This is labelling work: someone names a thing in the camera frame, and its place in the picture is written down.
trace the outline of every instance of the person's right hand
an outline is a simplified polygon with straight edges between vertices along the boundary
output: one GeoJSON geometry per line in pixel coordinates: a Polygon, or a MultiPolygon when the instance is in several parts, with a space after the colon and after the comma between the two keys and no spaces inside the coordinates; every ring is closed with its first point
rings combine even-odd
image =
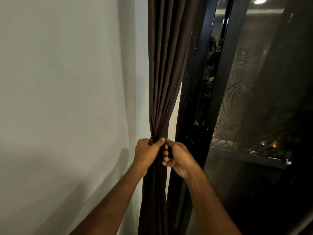
{"type": "Polygon", "coordinates": [[[181,142],[173,142],[168,139],[167,144],[165,144],[165,149],[166,150],[163,151],[164,157],[162,164],[164,166],[172,167],[182,178],[186,179],[189,176],[191,168],[199,167],[194,157],[181,142]],[[168,146],[172,148],[173,159],[168,157],[168,146]]]}

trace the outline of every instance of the curtain pleat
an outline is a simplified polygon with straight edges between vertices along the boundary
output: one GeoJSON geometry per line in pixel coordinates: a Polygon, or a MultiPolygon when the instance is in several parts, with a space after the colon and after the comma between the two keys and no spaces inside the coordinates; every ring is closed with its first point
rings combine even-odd
{"type": "MultiPolygon", "coordinates": [[[[149,118],[153,142],[168,136],[198,1],[148,0],[149,118]]],[[[161,149],[143,179],[139,235],[168,234],[166,170],[161,149]]]]}

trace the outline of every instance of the hand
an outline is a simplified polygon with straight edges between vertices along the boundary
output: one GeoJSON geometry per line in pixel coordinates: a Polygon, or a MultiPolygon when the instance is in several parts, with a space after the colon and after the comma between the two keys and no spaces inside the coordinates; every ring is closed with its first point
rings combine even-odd
{"type": "Polygon", "coordinates": [[[194,157],[181,142],[173,142],[168,139],[167,144],[165,144],[165,149],[166,150],[163,151],[164,158],[162,164],[164,166],[172,167],[182,178],[186,179],[189,176],[191,168],[199,167],[194,157]],[[172,160],[168,157],[168,146],[172,147],[172,160]]]}
{"type": "Polygon", "coordinates": [[[148,144],[148,138],[138,140],[135,148],[135,158],[132,166],[135,167],[136,170],[140,171],[142,177],[147,174],[148,168],[155,160],[160,150],[160,147],[163,146],[164,142],[165,138],[160,138],[159,141],[150,146],[148,144]]]}

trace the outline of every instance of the person's right arm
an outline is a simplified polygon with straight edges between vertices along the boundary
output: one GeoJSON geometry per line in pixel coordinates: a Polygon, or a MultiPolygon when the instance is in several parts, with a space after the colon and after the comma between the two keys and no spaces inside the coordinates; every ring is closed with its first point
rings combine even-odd
{"type": "Polygon", "coordinates": [[[165,150],[163,165],[172,167],[186,181],[196,212],[198,234],[241,235],[213,185],[186,146],[170,140],[167,144],[172,148],[173,159],[167,157],[168,151],[165,150]]]}

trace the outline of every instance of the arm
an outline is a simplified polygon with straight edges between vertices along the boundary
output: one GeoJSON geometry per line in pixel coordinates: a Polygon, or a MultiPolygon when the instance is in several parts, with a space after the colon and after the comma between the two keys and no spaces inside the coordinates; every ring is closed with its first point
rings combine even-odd
{"type": "Polygon", "coordinates": [[[196,212],[198,233],[241,235],[226,212],[213,185],[186,146],[169,140],[167,143],[172,147],[173,159],[170,160],[167,157],[168,151],[164,151],[163,165],[171,166],[178,175],[185,179],[196,212]]]}
{"type": "Polygon", "coordinates": [[[138,141],[135,159],[128,172],[70,235],[117,233],[138,182],[146,175],[165,139],[161,138],[151,146],[148,142],[149,139],[138,141]]]}

